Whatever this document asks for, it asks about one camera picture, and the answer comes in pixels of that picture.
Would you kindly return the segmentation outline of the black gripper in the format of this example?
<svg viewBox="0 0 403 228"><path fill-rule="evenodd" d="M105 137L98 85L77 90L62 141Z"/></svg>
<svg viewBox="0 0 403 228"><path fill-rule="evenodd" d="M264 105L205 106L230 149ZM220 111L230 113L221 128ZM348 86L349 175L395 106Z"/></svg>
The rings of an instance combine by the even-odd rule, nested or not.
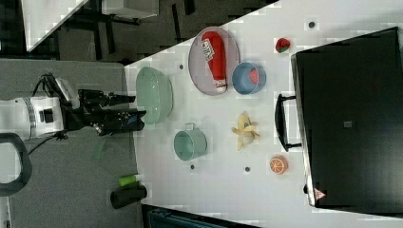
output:
<svg viewBox="0 0 403 228"><path fill-rule="evenodd" d="M106 132L140 131L144 128L142 117L146 112L137 109L108 110L102 109L101 103L106 101L106 95L102 90L80 89L79 107L73 108L72 103L66 98L61 100L64 130L76 131L85 126L103 123ZM115 93L107 94L109 106L134 103L135 96L120 95Z"/></svg>

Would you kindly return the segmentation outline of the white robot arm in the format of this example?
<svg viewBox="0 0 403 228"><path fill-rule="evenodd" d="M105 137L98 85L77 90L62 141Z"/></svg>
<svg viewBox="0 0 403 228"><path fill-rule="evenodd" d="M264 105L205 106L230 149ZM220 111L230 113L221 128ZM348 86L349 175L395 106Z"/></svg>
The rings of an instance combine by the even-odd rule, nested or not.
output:
<svg viewBox="0 0 403 228"><path fill-rule="evenodd" d="M100 136L144 128L144 110L118 109L134 96L81 89L75 98L59 95L16 98L1 103L1 195L9 197L29 182L31 151L25 142L63 140L69 131L93 127Z"/></svg>

